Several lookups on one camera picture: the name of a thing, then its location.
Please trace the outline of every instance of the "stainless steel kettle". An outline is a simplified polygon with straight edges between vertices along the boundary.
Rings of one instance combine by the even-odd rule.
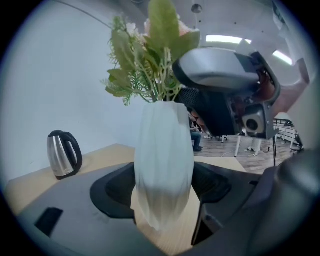
[[[51,132],[47,138],[47,153],[53,173],[58,180],[76,175],[82,166],[79,144],[69,132],[62,130]]]

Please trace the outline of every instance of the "white ceiling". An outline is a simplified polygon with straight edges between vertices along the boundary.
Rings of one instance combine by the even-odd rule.
[[[144,32],[144,22],[148,17],[149,0],[135,4],[131,0],[80,0],[95,9],[104,12],[102,6],[112,6],[124,13],[130,22],[136,23],[140,32]],[[247,38],[251,46],[259,51],[280,82],[291,84],[298,79],[298,69],[272,56],[279,50],[290,56],[286,41],[279,36],[279,30],[273,20],[271,0],[172,0],[180,19],[190,28],[201,32],[201,45],[234,50],[236,44],[206,42],[206,35],[222,35]],[[194,14],[193,4],[202,6],[202,12]]]

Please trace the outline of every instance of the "vase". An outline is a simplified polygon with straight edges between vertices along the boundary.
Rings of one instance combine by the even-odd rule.
[[[173,101],[143,109],[135,182],[142,213],[157,231],[174,224],[189,200],[194,151],[188,118],[185,105]]]

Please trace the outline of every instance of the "fluorescent light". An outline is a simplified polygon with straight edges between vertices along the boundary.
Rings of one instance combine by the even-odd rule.
[[[288,63],[289,65],[292,65],[292,59],[290,59],[287,55],[284,55],[282,52],[276,50],[272,55]]]
[[[226,35],[207,35],[206,41],[239,44],[242,41],[242,38]]]

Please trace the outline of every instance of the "wooden floor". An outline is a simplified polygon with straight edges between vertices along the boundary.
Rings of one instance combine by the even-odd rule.
[[[195,156],[200,157],[232,157],[235,155],[238,136],[228,136],[224,143],[216,138],[206,139],[202,135],[200,146],[203,147],[201,152],[194,152]],[[236,159],[249,173],[262,174],[266,168],[274,166],[274,151],[272,140],[263,140],[261,151],[258,156],[254,156],[253,151],[245,151],[252,143],[252,138],[242,137],[240,148]],[[276,165],[292,156],[290,142],[277,139],[276,142]]]

